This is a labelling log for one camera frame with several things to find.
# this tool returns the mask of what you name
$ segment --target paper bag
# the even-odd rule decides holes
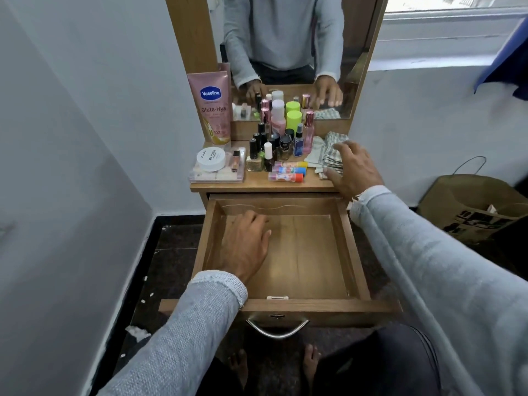
[[[487,212],[490,205],[497,213]],[[528,199],[502,180],[480,175],[440,176],[418,214],[463,243],[476,243],[528,215]]]

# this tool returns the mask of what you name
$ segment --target metal drawer handle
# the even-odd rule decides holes
[[[307,319],[306,321],[301,323],[297,328],[292,329],[290,332],[287,332],[287,333],[282,334],[282,335],[276,335],[276,334],[272,334],[272,333],[266,332],[266,331],[264,331],[264,329],[260,328],[257,324],[255,324],[250,319],[246,319],[246,322],[249,325],[253,326],[259,333],[263,334],[264,336],[267,336],[267,337],[270,337],[270,338],[276,339],[276,340],[281,340],[281,339],[286,339],[287,337],[290,337],[290,336],[296,334],[297,332],[299,332],[306,324],[308,324],[310,322],[310,320]]]

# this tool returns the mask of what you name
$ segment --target wooden drawer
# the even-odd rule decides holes
[[[268,215],[272,235],[236,321],[262,327],[295,327],[307,320],[315,326],[364,327],[386,321],[400,305],[370,299],[346,206],[334,193],[212,194],[193,277],[217,268],[226,228],[238,214],[254,210]],[[159,309],[171,313],[176,303],[162,300]]]

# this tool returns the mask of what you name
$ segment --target hand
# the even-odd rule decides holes
[[[315,100],[315,109],[318,109],[325,103],[326,93],[328,96],[328,106],[339,107],[343,104],[343,92],[339,88],[339,85],[335,79],[328,75],[321,75],[315,81],[315,88],[317,90],[317,98]]]
[[[252,81],[249,81],[244,84],[246,87],[246,99],[248,104],[251,104],[252,106],[256,106],[255,101],[255,95],[257,93],[260,93],[263,99],[266,98],[266,94],[268,94],[268,89],[265,84],[263,84],[259,79],[255,79]]]
[[[334,144],[334,148],[343,160],[343,176],[332,168],[325,168],[323,172],[343,197],[352,200],[369,187],[384,184],[369,153],[359,144],[346,141]]]
[[[236,275],[244,284],[255,275],[268,255],[271,230],[264,232],[266,219],[251,210],[237,216],[222,240],[220,270]]]

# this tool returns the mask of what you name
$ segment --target checkered cloth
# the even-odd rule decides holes
[[[341,119],[340,113],[335,108],[314,111],[315,119]]]
[[[304,159],[308,166],[315,168],[315,173],[319,174],[319,178],[327,179],[323,173],[324,167],[331,167],[343,173],[343,162],[341,161],[341,154],[332,146],[335,143],[342,143],[348,140],[345,134],[328,132],[326,138],[323,140],[319,136],[313,137],[312,152]]]

